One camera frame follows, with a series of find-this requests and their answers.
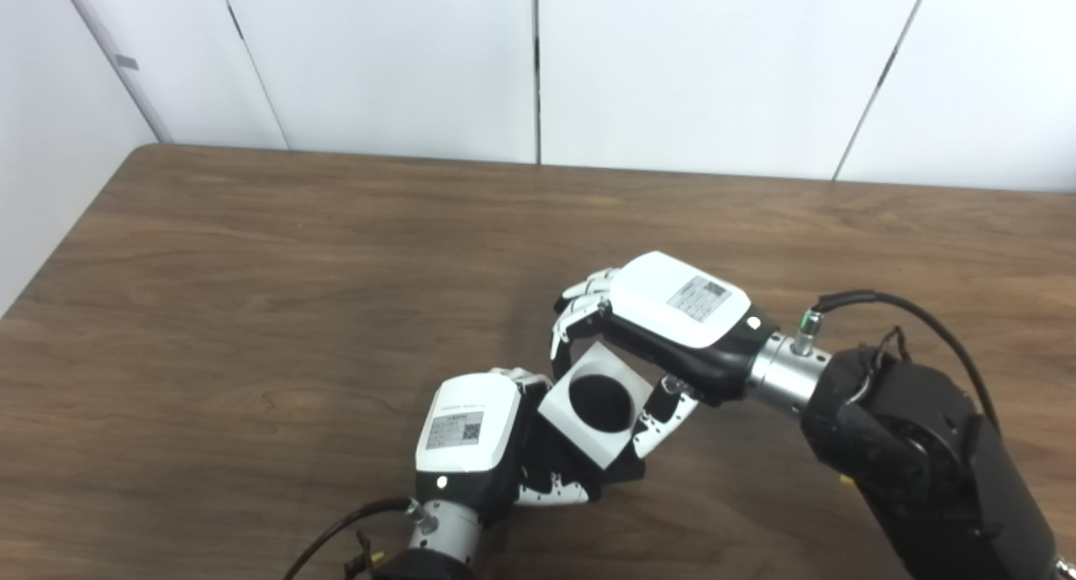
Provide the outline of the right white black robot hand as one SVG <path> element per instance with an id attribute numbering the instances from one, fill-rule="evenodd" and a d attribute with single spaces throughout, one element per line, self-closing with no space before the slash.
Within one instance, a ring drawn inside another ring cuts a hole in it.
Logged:
<path id="1" fill-rule="evenodd" d="M 778 327 L 744 289 L 686 261 L 651 251 L 564 289 L 554 305 L 550 358 L 554 376 L 570 368 L 570 346 L 589 336 L 665 373 L 631 435 L 642 459 L 699 404 L 741 401 L 758 355 Z"/>

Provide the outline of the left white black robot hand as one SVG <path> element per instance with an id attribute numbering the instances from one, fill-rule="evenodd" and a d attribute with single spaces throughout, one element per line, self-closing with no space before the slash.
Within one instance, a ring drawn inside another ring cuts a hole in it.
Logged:
<path id="1" fill-rule="evenodd" d="M 546 419 L 549 377 L 494 368 L 435 391 L 415 450 L 419 503 L 458 504 L 490 526 L 516 506 L 577 506 L 599 499 L 595 481 Z"/>

